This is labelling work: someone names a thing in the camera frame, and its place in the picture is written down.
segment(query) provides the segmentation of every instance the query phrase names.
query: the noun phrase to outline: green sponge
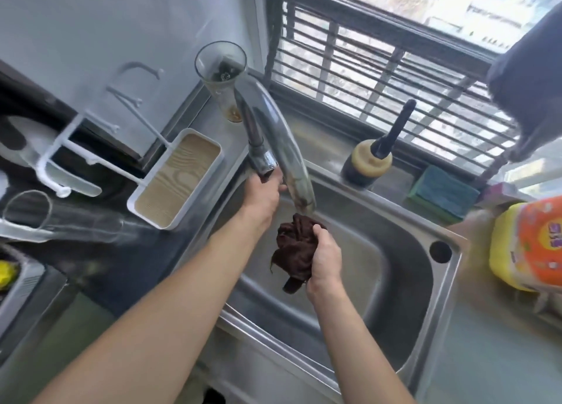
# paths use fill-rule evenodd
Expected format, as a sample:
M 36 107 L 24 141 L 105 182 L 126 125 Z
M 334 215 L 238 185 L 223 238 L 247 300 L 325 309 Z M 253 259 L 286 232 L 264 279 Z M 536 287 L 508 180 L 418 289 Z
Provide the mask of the green sponge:
M 480 192 L 438 167 L 429 166 L 411 188 L 408 198 L 448 223 L 464 219 Z

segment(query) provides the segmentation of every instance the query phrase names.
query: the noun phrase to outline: dark hanging cloth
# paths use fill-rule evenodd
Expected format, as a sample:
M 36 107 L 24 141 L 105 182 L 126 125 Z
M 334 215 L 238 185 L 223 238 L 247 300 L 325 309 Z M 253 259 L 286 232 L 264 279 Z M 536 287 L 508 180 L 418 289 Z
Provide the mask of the dark hanging cloth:
M 296 293 L 302 284 L 312 277 L 313 256 L 318 246 L 318 239 L 314 235 L 313 226 L 319 224 L 308 216 L 294 214 L 293 221 L 282 223 L 277 230 L 277 247 L 271 257 L 271 264 L 275 264 L 289 274 L 289 279 L 283 286 L 283 291 Z

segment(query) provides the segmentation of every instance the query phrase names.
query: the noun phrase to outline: metal railing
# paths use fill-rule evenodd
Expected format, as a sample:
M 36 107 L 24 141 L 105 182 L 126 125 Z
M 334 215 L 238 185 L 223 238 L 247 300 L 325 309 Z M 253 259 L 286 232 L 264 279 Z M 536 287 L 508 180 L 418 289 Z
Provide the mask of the metal railing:
M 481 173 L 519 135 L 482 84 L 496 54 L 357 0 L 285 0 L 273 79 Z

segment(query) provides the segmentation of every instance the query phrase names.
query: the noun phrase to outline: faucet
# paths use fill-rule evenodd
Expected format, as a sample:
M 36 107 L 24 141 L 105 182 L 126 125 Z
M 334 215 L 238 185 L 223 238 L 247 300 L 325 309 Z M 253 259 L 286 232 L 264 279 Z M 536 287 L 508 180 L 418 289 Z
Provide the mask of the faucet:
M 265 87 L 248 73 L 237 77 L 234 97 L 248 134 L 252 168 L 264 178 L 279 164 L 294 206 L 300 213 L 312 214 L 316 209 L 313 185 L 279 107 Z M 271 150 L 266 147 L 263 136 Z

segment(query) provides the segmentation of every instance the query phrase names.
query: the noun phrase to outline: stainless steel sink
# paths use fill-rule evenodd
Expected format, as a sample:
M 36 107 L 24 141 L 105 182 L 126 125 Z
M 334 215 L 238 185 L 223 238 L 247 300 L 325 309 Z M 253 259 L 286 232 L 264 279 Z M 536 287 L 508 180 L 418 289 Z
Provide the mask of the stainless steel sink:
M 342 248 L 342 277 L 349 297 L 392 366 L 414 392 L 438 349 L 465 240 L 372 192 L 349 187 L 333 173 L 310 163 L 307 166 L 317 202 L 313 217 L 326 225 Z M 242 167 L 201 236 L 220 228 L 240 208 L 246 177 Z M 305 288 L 294 295 L 285 294 L 282 287 L 287 274 L 270 266 L 277 248 L 277 228 L 291 221 L 294 213 L 289 196 L 282 196 L 271 228 L 252 253 L 219 326 L 235 337 L 248 339 L 319 388 L 338 392 Z M 446 263 L 430 256 L 433 243 L 439 244 L 431 253 L 438 253 L 439 262 L 447 259 Z

